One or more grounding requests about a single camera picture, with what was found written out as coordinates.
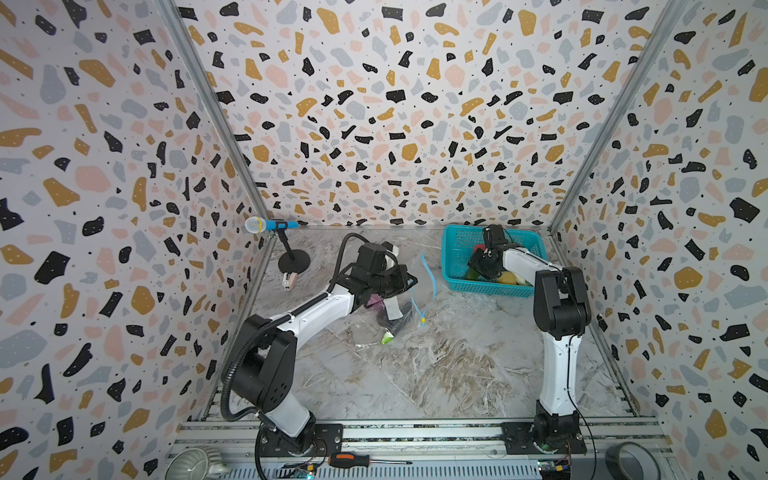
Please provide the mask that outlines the clear zip top bag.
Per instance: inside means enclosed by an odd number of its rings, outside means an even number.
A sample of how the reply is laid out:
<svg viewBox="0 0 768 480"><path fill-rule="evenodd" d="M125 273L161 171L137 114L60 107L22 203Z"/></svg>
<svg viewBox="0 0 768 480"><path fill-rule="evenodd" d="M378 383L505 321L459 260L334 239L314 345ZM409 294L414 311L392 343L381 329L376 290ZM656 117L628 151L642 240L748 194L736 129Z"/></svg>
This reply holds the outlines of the clear zip top bag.
<svg viewBox="0 0 768 480"><path fill-rule="evenodd" d="M442 279L441 251L431 240L400 241L400 255L418 284L393 301L403 317L393 337L378 323L387 320L378 303L332 322L305 345L315 363L354 389L435 389L462 383L476 362L483 362L481 327L496 308L487 297L453 292Z"/></svg>

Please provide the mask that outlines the dark eggplant toy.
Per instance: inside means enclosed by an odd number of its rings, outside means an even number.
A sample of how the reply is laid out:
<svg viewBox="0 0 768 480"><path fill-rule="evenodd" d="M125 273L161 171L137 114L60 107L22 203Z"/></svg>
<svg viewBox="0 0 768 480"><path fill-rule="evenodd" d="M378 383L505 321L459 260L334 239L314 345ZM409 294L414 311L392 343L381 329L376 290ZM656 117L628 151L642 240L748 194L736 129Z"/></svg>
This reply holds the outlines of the dark eggplant toy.
<svg viewBox="0 0 768 480"><path fill-rule="evenodd" d="M396 335L407 324L408 318L406 316L389 319L386 315L377 319L378 324L384 328L384 334L381 339L381 344L386 345L390 343Z"/></svg>

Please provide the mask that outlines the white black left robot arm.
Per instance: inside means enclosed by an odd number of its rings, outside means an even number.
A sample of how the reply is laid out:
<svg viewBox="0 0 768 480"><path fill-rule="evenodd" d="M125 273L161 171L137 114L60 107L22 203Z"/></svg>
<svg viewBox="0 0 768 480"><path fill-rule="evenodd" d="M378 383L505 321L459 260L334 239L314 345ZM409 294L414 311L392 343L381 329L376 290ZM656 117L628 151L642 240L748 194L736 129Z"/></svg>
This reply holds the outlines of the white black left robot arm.
<svg viewBox="0 0 768 480"><path fill-rule="evenodd" d="M286 438L312 435L315 416L295 397L292 386L297 353L331 323L365 306L371 297L396 298L417 284L390 242L362 242L353 262L338 255L328 286L303 304L272 317L247 318L221 372L219 409L228 422L249 415Z"/></svg>

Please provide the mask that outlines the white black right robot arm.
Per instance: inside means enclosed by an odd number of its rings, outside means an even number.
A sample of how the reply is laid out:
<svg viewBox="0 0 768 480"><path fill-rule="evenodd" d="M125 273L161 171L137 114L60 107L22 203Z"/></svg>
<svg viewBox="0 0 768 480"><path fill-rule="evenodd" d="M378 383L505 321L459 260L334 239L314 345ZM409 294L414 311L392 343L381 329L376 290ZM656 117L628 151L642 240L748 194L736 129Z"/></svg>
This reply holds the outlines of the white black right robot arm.
<svg viewBox="0 0 768 480"><path fill-rule="evenodd" d="M543 336L544 380L530 435L540 451L556 452L580 434L573 390L579 347L591 321L583 272L531 253L500 225L484 228L483 241L469 268L493 281L513 273L534 288L533 319Z"/></svg>

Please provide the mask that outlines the teal plastic basket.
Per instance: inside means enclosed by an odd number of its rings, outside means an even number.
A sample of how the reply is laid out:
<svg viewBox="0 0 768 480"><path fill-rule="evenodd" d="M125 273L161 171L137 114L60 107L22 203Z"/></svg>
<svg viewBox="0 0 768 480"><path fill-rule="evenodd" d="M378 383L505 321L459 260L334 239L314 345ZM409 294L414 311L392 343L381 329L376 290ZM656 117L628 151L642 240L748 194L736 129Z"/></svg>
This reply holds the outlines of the teal plastic basket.
<svg viewBox="0 0 768 480"><path fill-rule="evenodd" d="M519 244L518 248L501 254L501 270L522 275L525 285L499 283L482 275L467 276L470 259L476 247L485 248L481 226L448 225L442 237L442 274L453 291L483 295L529 298L534 295L536 273L555 272L558 268L548 261L542 238L533 231L506 229L505 241Z"/></svg>

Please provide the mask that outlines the black microphone stand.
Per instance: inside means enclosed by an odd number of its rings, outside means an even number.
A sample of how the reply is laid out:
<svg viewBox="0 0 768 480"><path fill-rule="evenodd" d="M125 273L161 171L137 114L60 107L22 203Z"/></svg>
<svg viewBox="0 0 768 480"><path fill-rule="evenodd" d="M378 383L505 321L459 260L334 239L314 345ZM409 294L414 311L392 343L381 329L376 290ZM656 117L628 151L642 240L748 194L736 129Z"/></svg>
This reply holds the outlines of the black microphone stand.
<svg viewBox="0 0 768 480"><path fill-rule="evenodd" d="M283 274L301 274L308 269L311 260L309 254L300 249L294 249L290 246L286 231L300 227L298 222L275 220L274 231L285 252L278 260L278 268Z"/></svg>

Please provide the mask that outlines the pink white small device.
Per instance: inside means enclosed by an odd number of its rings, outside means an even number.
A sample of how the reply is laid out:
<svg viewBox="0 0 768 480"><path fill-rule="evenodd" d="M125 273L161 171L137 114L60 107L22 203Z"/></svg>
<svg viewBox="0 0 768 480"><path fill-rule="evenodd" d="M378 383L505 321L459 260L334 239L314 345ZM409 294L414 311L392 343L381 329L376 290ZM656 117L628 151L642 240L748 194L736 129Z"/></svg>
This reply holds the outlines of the pink white small device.
<svg viewBox="0 0 768 480"><path fill-rule="evenodd" d="M286 272L282 277L282 287L285 290L292 290L297 282L298 274L296 272Z"/></svg>

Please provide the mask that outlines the blue microphone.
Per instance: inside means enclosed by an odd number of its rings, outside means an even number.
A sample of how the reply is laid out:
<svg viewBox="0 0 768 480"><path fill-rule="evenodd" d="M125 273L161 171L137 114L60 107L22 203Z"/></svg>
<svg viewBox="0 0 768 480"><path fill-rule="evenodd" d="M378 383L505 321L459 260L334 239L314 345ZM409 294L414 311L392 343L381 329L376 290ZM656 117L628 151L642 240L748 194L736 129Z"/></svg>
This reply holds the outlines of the blue microphone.
<svg viewBox="0 0 768 480"><path fill-rule="evenodd" d="M246 231L252 234L260 234L269 231L282 231L299 227L300 224L295 221L270 220L258 216L249 217L245 221Z"/></svg>

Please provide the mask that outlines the grey tape roll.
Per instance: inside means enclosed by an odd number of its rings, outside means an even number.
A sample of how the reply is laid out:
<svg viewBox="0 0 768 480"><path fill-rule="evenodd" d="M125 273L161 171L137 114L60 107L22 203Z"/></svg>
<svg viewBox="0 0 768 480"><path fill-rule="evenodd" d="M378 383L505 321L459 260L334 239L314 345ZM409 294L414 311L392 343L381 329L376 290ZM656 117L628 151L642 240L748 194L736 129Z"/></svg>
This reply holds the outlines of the grey tape roll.
<svg viewBox="0 0 768 480"><path fill-rule="evenodd" d="M606 468L615 480L661 480L661 468L653 454L635 442L610 446L605 452Z"/></svg>

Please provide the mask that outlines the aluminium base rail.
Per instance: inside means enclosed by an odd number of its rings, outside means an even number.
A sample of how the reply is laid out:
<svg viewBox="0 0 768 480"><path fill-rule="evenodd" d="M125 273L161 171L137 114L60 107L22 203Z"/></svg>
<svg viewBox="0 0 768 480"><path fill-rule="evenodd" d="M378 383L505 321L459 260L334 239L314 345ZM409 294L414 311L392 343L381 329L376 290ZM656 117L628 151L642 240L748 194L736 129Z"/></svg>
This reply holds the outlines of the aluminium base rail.
<svg viewBox="0 0 768 480"><path fill-rule="evenodd" d="M646 449L663 479L685 473L650 417L597 417L561 453L513 446L528 430L522 419L339 420L337 435L322 446L368 455L369 467L328 466L322 453L310 456L311 472L295 470L297 457L266 457L271 479L607 479L606 452L625 442Z"/></svg>

